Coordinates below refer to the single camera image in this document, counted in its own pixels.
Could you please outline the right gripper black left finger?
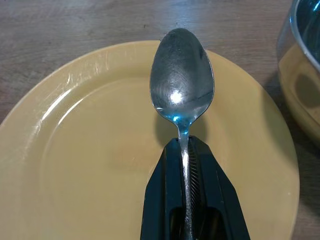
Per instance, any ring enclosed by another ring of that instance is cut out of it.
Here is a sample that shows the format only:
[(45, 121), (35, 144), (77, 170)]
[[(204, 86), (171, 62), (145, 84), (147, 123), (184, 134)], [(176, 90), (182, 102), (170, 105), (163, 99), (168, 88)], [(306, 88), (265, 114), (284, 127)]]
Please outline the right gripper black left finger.
[(181, 240), (184, 225), (181, 148), (173, 138), (163, 148), (145, 189), (140, 239)]

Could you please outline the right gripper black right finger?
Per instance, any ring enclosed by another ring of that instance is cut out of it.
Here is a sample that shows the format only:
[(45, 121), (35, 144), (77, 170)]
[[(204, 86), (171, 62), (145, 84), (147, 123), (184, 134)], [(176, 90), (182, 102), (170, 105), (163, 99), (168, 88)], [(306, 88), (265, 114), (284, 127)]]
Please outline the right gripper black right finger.
[(189, 172), (193, 235), (197, 240), (248, 240), (237, 192), (210, 147), (190, 136)]

